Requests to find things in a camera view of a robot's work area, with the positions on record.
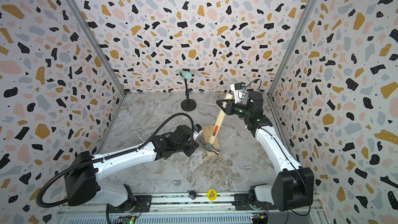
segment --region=terrazzo wallpaper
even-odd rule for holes
[[[307,0],[76,0],[126,91],[268,91]]]
[[[0,223],[51,223],[38,191],[96,152],[122,97],[62,0],[0,6]],[[45,201],[65,195],[58,180]]]
[[[271,97],[329,223],[398,223],[398,0],[318,0]]]

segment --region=claw hammer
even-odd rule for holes
[[[229,93],[227,93],[227,94],[225,95],[225,99],[232,99],[233,97],[234,97],[234,96],[231,95],[231,94],[229,94]],[[220,127],[221,127],[221,125],[222,125],[222,122],[224,121],[224,117],[225,117],[225,112],[224,112],[223,110],[220,110],[220,112],[219,112],[219,114],[218,114],[218,117],[217,117],[217,120],[216,120],[216,123],[214,124],[213,131],[212,131],[212,133],[211,133],[211,135],[210,135],[209,141],[205,144],[205,143],[201,140],[202,146],[203,146],[208,152],[214,152],[214,153],[216,153],[217,155],[220,154],[220,150],[214,149],[213,144],[214,144],[214,141],[216,140],[216,137],[217,137],[218,132],[220,131]]]

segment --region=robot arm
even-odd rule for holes
[[[251,186],[249,201],[253,208],[264,202],[275,204],[280,211],[310,206],[314,190],[314,174],[310,168],[303,168],[283,145],[272,127],[270,120],[263,115],[263,97],[261,92],[248,92],[244,97],[242,83],[231,85],[235,99],[218,100],[217,105],[227,115],[238,115],[246,128],[251,131],[266,150],[274,165],[277,178],[274,185]]]

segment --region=hammer label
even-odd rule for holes
[[[214,128],[214,132],[213,132],[213,136],[214,136],[214,137],[215,137],[216,134],[217,134],[217,130],[218,130],[218,126],[216,126],[216,127]]]

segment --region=marble floor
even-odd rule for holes
[[[183,112],[180,103],[184,94],[128,94],[117,117],[102,153],[113,152],[137,145],[146,140],[166,118]],[[197,103],[188,113],[194,123],[201,126],[214,124],[219,107],[216,100],[224,94],[193,94]],[[275,124],[264,99],[264,114]],[[188,118],[178,116],[168,122],[158,134],[174,131],[178,125],[190,125]],[[141,163],[116,172],[106,180],[117,184],[128,184],[133,192],[166,193],[247,191],[251,185],[273,183],[275,170],[260,143],[245,128],[237,116],[226,116],[218,134],[221,154],[208,159],[202,146],[187,157],[176,153],[167,160]],[[181,185],[175,187],[173,182]]]

